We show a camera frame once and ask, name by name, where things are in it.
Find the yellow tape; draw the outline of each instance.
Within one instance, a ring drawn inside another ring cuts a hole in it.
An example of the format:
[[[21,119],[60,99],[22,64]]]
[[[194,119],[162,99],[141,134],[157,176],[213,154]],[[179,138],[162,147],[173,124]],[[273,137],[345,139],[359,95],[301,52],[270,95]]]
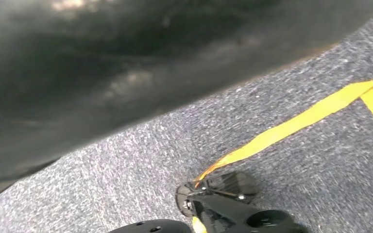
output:
[[[317,102],[305,112],[274,128],[264,131],[245,146],[223,156],[203,172],[197,180],[202,180],[206,175],[220,167],[246,159],[263,151],[265,148],[281,141],[287,136],[347,107],[360,97],[373,114],[373,81],[347,85],[336,93]],[[193,218],[192,225],[195,233],[206,233],[205,227],[196,217]]]

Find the black mechanical part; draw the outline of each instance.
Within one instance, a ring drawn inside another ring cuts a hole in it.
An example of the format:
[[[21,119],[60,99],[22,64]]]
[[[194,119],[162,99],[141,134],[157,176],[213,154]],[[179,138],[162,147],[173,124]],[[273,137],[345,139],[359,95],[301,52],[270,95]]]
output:
[[[177,189],[176,201],[181,213],[198,217],[208,233],[307,232],[284,211],[259,210],[249,205],[257,192],[254,184],[245,173],[232,172],[182,185]]]
[[[323,51],[372,16],[373,0],[0,0],[0,182]]]
[[[191,229],[183,222],[158,219],[127,225],[109,233],[191,233]]]

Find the floor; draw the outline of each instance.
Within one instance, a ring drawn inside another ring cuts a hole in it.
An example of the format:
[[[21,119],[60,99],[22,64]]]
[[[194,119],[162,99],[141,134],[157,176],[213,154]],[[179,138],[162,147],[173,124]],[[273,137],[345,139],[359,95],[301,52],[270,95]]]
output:
[[[177,185],[345,85],[373,79],[373,20],[329,52],[134,126],[0,195],[0,233],[104,233],[171,218]],[[313,233],[373,232],[373,116],[357,100],[258,155],[222,168],[259,181],[254,204]]]

